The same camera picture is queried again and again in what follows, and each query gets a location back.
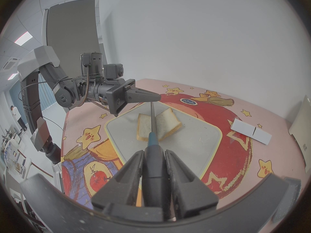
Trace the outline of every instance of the camera lens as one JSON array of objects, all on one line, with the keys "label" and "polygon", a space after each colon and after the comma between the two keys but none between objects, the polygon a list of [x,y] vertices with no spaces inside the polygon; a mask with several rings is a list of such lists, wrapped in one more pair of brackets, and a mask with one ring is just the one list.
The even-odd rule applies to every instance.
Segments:
[{"label": "camera lens", "polygon": [[119,69],[119,75],[120,75],[120,76],[123,76],[123,72],[124,72],[123,67],[120,67],[120,69]]}]

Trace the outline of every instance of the pink table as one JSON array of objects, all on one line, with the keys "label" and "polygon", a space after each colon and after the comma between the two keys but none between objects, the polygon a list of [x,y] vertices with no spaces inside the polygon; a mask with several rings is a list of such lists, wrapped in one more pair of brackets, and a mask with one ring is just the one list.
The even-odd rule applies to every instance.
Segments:
[{"label": "pink table", "polygon": [[[302,180],[305,164],[289,123],[254,104],[216,91],[178,83],[144,79],[137,87],[161,94],[161,102],[195,116],[222,131],[222,139],[202,181],[219,196],[223,207],[252,189],[270,172]],[[122,113],[137,104],[128,104]],[[90,198],[121,167],[104,126],[113,119],[109,112],[87,103],[69,111],[62,140],[62,172],[65,193],[92,208]],[[272,138],[268,145],[230,129],[235,118],[262,128]],[[267,224],[262,230],[268,230]]]}]

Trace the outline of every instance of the white shirt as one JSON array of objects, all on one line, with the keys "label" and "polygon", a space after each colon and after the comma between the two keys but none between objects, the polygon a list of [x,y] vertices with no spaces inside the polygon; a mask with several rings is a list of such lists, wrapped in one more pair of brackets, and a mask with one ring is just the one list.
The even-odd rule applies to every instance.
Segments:
[{"label": "white shirt", "polygon": [[21,114],[18,112],[17,107],[13,107],[13,116],[16,118],[16,120],[21,118]]}]

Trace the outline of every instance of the black pants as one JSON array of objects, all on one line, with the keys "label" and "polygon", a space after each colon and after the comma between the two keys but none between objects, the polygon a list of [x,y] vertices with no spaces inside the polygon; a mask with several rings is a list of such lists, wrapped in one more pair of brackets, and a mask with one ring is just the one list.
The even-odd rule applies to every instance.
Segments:
[{"label": "black pants", "polygon": [[18,123],[19,123],[19,125],[22,127],[22,129],[23,129],[24,131],[27,130],[27,127],[26,127],[25,123],[23,122],[22,118],[19,118],[19,119],[18,119]]}]

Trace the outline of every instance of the white cutting board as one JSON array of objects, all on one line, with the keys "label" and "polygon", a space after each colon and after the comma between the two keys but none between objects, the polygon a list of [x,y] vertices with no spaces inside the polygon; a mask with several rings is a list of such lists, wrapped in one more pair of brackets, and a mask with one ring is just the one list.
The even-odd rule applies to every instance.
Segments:
[{"label": "white cutting board", "polygon": [[[155,115],[158,115],[169,106],[154,102],[154,108]],[[218,149],[222,132],[212,124],[171,108],[183,126],[159,144],[164,151],[174,151],[199,178],[202,178]],[[136,139],[139,113],[150,115],[150,103],[143,103],[105,125],[107,135],[123,164],[135,152],[147,147],[147,142]]]}]

